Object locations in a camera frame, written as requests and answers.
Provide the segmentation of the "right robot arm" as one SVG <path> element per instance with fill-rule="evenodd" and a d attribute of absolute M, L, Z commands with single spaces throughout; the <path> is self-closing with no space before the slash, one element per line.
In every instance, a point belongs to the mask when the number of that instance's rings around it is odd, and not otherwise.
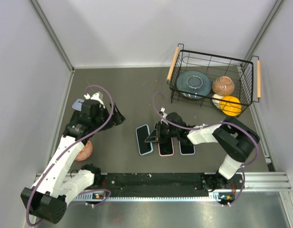
<path fill-rule="evenodd" d="M 227 154 L 216 176 L 216 183 L 222 188 L 231 185 L 235 173 L 252 164 L 259 156 L 258 134 L 235 117 L 228 116 L 217 123 L 193 126 L 184 122 L 176 112 L 159 112 L 159 115 L 161 120 L 155 124 L 145 142 L 166 143 L 177 138 L 189 146 L 218 143 Z"/>

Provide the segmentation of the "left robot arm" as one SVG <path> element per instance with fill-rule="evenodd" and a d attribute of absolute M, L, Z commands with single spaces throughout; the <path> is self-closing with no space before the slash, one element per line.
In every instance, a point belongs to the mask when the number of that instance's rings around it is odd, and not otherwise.
<path fill-rule="evenodd" d="M 32 187 L 21 192 L 30 226 L 33 226 L 29 220 L 31 215 L 58 223 L 70 202 L 84 189 L 101 185 L 100 170 L 93 165 L 84 165 L 70 181 L 64 179 L 76 156 L 95 133 L 118 126 L 125 120 L 115 103 L 110 103 L 110 107 L 108 111 L 99 98 L 86 99 L 81 109 L 73 112 L 49 164 Z"/>

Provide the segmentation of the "red patterned bowl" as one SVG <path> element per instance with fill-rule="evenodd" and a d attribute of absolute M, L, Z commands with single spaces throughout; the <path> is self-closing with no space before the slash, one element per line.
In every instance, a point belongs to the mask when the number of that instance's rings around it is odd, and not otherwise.
<path fill-rule="evenodd" d="M 88 159 L 93 152 L 93 144 L 91 141 L 88 141 L 84 148 L 79 152 L 79 154 L 76 156 L 75 161 L 84 161 Z"/>

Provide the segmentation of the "blue ceramic plate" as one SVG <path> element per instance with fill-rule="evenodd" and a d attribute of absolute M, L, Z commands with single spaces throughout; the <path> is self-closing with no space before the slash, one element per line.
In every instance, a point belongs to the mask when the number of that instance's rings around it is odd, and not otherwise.
<path fill-rule="evenodd" d="M 186 71 L 179 75 L 177 89 L 187 98 L 202 99 L 210 93 L 211 81 L 200 71 Z"/>

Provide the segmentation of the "white small dish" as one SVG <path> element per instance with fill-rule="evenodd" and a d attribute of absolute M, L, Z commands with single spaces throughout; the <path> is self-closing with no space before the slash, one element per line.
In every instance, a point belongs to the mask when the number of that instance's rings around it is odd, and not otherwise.
<path fill-rule="evenodd" d="M 212 95 L 212 103 L 219 110 L 221 110 L 220 102 L 221 102 L 222 98 L 223 98 L 223 96 L 220 96 L 220 95 L 217 95 L 217 94 Z"/>

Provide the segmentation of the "yellow bowl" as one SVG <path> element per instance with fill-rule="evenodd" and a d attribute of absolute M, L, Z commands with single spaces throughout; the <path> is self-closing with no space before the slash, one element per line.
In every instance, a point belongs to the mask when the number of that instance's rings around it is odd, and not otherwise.
<path fill-rule="evenodd" d="M 234 96 L 224 96 L 219 106 L 222 112 L 228 116 L 238 116 L 242 112 L 242 105 L 239 99 Z"/>

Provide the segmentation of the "brown ceramic bowl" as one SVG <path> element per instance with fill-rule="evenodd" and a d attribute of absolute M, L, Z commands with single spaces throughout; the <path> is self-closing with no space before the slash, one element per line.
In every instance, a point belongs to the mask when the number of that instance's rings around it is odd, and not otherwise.
<path fill-rule="evenodd" d="M 233 80 L 227 76 L 217 78 L 212 84 L 212 90 L 219 96 L 232 95 L 235 89 Z"/>

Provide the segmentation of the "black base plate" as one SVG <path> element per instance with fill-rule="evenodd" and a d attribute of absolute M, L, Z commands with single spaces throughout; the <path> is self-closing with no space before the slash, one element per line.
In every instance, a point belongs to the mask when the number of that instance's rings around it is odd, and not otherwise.
<path fill-rule="evenodd" d="M 234 190 L 236 178 L 205 173 L 108 173 L 88 190 L 108 189 L 112 197 L 199 197 L 214 190 Z"/>

